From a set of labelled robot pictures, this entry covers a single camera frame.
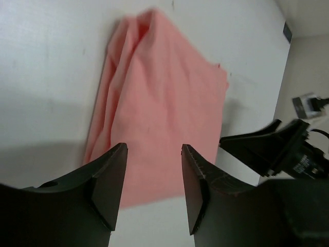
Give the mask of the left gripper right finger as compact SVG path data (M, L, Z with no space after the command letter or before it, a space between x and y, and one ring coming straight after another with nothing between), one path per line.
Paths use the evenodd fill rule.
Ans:
M189 232L196 246L328 246L328 181L244 183L183 145Z

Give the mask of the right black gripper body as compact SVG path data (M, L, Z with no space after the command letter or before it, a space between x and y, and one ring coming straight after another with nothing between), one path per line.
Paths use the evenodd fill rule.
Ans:
M328 159L324 152L307 142L309 124L294 119L271 134L274 160L268 174L284 172L294 179L328 179Z

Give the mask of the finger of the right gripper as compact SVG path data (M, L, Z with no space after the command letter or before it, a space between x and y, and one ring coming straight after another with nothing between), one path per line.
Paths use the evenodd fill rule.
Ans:
M259 131L226 136L220 139L220 148L230 153L260 176L270 176L272 165L280 153L281 142L276 130L281 124L278 119Z

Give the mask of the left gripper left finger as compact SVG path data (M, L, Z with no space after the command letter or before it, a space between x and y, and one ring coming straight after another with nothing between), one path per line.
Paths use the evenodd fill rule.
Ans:
M1 246L108 246L115 230L128 148L38 188L1 185Z

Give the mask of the pink t shirt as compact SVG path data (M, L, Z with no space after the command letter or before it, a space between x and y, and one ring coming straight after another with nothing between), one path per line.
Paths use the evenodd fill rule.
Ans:
M181 148L215 162L228 86L226 71L160 10L124 17L107 47L84 161L127 144L123 208L183 195Z

